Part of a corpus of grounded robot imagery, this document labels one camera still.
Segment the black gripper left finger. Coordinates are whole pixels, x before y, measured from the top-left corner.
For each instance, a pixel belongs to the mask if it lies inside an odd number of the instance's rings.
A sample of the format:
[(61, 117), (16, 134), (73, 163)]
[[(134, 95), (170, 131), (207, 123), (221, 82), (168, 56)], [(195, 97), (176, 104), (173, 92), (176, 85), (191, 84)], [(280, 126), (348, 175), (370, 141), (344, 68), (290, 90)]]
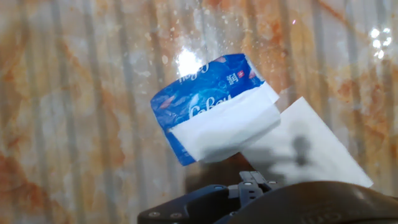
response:
[(239, 173), (236, 185), (208, 185), (141, 212), (138, 224), (227, 223), (239, 210), (264, 194), (259, 172)]

